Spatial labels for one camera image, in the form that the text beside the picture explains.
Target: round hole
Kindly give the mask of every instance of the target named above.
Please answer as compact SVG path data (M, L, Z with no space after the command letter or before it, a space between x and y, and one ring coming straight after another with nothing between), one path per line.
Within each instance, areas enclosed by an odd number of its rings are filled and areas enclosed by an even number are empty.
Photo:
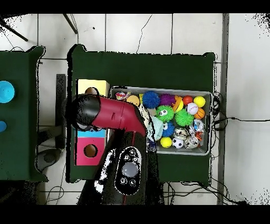
M86 147L84 147L84 154L86 157L88 158L93 158L97 155L98 153L98 148L95 145L87 145Z
M86 91L85 91L86 94L93 94L93 95L97 95L98 92L96 91L95 88L93 87L89 87Z

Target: green table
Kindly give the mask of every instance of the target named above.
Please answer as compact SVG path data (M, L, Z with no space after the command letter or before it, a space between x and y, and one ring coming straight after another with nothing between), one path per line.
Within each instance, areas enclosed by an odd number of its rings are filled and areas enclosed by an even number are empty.
M46 181L35 168L37 146L36 67L44 48L27 52L0 52L0 80L12 83L15 97L0 104L0 120L7 124L0 133L0 180Z
M115 52L86 52L74 45L68 53L68 84L75 95L76 79L106 80L110 86L213 91L215 55L152 55ZM93 179L95 166L74 165L74 129L71 129L70 166L67 180ZM161 182L200 181L208 185L207 156L158 154Z

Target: white baseball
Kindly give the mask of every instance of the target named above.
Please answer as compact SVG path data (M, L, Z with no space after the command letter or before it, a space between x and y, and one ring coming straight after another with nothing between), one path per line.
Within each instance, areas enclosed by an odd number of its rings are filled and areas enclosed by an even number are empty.
M187 105L187 112L190 113L191 115L194 115L198 112L199 110L199 107L196 103L194 102L190 102L188 105Z

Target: yellow block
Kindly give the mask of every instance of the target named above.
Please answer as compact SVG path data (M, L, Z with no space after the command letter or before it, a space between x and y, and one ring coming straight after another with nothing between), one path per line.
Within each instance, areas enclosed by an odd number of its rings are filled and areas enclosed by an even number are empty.
M79 79L78 94L84 94L89 87L95 87L100 96L108 96L110 85L105 80Z

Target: blue spiky ball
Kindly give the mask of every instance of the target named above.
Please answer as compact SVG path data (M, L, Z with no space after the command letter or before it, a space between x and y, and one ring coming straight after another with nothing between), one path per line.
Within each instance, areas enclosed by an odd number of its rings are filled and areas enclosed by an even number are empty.
M162 132L163 137L171 136L174 133L174 131L175 131L175 126L173 125L172 122L163 123L163 132Z
M142 96L142 104L149 109L158 107L160 98L154 91L147 91Z

